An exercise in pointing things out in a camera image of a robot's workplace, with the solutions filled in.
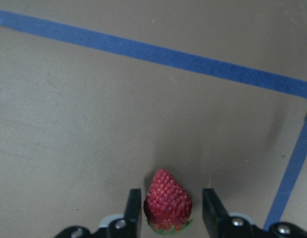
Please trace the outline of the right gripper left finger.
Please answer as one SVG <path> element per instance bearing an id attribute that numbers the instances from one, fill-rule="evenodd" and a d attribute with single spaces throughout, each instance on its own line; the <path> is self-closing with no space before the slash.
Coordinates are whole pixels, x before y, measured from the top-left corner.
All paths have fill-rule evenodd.
<path id="1" fill-rule="evenodd" d="M 142 221 L 142 194 L 139 188 L 129 191 L 124 213 L 101 219 L 97 231 L 92 233 L 82 226 L 70 226 L 59 232 L 57 238 L 138 238 Z"/>

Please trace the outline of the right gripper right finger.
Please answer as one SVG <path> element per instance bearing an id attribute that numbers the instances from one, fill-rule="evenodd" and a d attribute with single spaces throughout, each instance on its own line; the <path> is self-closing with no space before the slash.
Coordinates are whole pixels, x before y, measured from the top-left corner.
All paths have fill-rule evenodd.
<path id="1" fill-rule="evenodd" d="M 211 238 L 307 238 L 307 231 L 293 223 L 274 223 L 265 231 L 243 214 L 228 213 L 213 188 L 204 188 L 202 199 L 203 221 Z"/>

